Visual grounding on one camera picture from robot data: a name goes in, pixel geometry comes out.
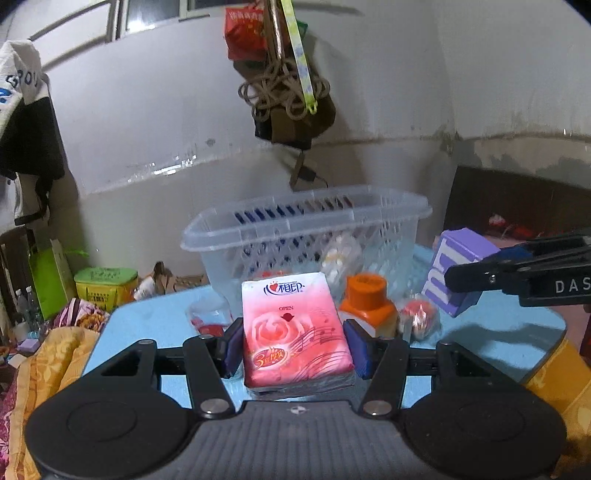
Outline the orange cap bottle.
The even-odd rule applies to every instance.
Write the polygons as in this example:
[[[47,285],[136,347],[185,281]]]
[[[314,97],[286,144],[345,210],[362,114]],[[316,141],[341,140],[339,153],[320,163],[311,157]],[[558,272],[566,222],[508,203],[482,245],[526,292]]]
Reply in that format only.
[[[373,337],[397,334],[398,310],[387,296],[387,280],[375,273],[362,272],[346,278],[339,316],[342,321],[356,320]]]

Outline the pink tissue pack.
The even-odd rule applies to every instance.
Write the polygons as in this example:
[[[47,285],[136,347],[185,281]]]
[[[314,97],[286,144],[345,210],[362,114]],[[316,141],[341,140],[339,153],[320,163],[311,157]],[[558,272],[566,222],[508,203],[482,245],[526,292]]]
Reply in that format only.
[[[245,386],[308,396],[346,385],[353,359],[321,272],[242,283]]]

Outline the clear bag red item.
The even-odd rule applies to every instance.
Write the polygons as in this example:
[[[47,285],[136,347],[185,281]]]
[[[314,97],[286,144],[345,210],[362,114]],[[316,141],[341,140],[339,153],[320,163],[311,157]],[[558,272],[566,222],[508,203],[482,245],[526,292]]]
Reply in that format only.
[[[219,295],[200,297],[192,302],[186,316],[199,336],[222,336],[233,322],[228,301]]]

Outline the small red white packet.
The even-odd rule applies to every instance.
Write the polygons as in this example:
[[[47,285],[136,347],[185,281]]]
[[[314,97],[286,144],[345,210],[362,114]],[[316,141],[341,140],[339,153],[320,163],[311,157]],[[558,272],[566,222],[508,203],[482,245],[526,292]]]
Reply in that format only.
[[[427,298],[405,299],[399,309],[399,333],[407,341],[423,341],[439,328],[439,311]]]

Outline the dark wooden headboard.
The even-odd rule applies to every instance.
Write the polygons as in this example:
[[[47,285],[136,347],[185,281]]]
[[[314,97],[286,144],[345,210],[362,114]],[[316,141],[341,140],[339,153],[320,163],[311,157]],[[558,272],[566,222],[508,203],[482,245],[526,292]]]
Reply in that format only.
[[[512,240],[547,237],[590,227],[590,191],[528,175],[461,166],[444,221]]]

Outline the green yellow lidded box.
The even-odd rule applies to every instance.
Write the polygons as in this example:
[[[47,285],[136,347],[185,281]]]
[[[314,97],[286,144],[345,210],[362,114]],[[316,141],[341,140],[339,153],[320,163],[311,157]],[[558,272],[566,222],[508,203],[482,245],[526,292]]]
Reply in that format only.
[[[131,268],[88,267],[74,275],[74,282],[80,299],[111,313],[133,301],[139,277]]]

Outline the clear plastic basket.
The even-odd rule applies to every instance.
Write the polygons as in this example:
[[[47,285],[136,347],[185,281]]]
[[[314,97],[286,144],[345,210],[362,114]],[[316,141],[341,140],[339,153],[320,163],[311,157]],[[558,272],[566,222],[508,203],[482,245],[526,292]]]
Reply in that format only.
[[[369,271],[396,298],[409,288],[418,224],[431,213],[426,197],[392,188],[311,190],[204,210],[180,246],[200,255],[233,316],[242,313],[242,282],[266,275],[325,272],[340,300],[346,277]]]

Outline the orange floral blanket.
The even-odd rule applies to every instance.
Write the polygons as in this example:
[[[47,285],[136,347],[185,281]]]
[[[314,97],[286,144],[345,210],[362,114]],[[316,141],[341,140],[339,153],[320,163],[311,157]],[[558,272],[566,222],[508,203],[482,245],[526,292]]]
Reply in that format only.
[[[18,367],[1,402],[1,477],[38,479],[24,439],[26,423],[39,405],[77,380],[99,338],[82,327],[50,331],[36,353]]]

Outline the green paper bag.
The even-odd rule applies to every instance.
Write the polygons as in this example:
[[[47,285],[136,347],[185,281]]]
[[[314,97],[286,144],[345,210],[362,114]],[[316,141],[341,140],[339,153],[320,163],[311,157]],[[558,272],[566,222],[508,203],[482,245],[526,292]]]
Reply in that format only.
[[[29,254],[34,289],[45,320],[55,317],[76,296],[76,287],[62,245],[51,239],[47,247]]]

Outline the white black hanging jacket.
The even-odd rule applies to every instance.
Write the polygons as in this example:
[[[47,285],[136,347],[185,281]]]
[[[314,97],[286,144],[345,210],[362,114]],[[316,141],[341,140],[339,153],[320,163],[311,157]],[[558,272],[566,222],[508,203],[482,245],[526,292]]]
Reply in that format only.
[[[66,156],[40,54],[29,40],[1,46],[1,176],[15,186],[14,223],[44,219]]]

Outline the red hanging bag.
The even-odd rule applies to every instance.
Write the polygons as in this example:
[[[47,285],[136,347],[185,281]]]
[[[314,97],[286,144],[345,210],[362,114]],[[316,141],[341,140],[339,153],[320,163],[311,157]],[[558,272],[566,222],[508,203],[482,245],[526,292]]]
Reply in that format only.
[[[223,36],[229,60],[266,60],[263,13],[263,6],[259,3],[225,8]]]

